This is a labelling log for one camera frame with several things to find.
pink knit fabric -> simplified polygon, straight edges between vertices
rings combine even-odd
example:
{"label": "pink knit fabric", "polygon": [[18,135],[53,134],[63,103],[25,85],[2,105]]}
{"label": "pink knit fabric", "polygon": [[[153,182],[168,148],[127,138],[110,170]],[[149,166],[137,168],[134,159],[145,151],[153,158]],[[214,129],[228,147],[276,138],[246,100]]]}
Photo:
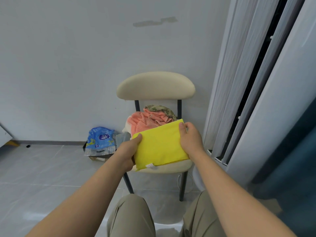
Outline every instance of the pink knit fabric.
{"label": "pink knit fabric", "polygon": [[133,136],[135,133],[173,122],[173,119],[162,111],[144,109],[144,112],[137,111],[132,114],[127,122],[131,125],[131,135]]}

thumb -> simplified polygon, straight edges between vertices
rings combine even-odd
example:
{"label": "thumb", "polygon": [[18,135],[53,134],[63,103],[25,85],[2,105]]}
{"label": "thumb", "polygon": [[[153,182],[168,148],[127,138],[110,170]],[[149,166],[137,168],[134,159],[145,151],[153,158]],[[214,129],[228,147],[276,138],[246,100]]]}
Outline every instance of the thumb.
{"label": "thumb", "polygon": [[179,123],[179,132],[181,137],[186,134],[186,128],[183,122]]}
{"label": "thumb", "polygon": [[142,139],[143,139],[142,134],[138,134],[138,136],[132,139],[132,141],[134,141],[136,144],[139,144],[142,141]]}

yellow cloth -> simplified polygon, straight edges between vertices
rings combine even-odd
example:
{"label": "yellow cloth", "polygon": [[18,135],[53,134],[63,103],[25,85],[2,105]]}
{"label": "yellow cloth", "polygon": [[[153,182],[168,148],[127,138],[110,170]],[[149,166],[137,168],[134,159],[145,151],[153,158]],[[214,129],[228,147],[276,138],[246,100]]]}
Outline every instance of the yellow cloth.
{"label": "yellow cloth", "polygon": [[188,159],[180,145],[179,123],[182,119],[162,126],[140,132],[143,136],[134,154],[138,170],[145,169],[146,165],[162,166]]}

khaki pants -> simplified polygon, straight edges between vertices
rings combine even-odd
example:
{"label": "khaki pants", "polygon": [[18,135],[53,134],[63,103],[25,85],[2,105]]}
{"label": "khaki pants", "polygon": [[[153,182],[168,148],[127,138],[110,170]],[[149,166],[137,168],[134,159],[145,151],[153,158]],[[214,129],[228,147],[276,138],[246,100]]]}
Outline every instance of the khaki pants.
{"label": "khaki pants", "polygon": [[[226,236],[206,191],[191,204],[183,217],[180,237]],[[134,194],[120,199],[107,222],[109,237],[155,237],[155,225],[147,203]]]}

chair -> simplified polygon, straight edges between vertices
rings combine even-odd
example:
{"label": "chair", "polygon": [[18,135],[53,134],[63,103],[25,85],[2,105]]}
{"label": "chair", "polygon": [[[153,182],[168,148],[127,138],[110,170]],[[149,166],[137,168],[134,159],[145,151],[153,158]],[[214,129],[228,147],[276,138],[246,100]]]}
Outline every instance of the chair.
{"label": "chair", "polygon": [[[119,84],[116,90],[118,98],[134,100],[136,111],[140,111],[139,100],[175,99],[178,101],[178,116],[181,119],[182,99],[191,98],[195,94],[194,84],[184,75],[157,71],[133,75]],[[183,201],[188,170],[192,166],[191,160],[184,160],[153,169],[142,169],[145,173],[182,173],[180,186],[180,201]],[[134,193],[127,173],[124,181],[131,194]]]}

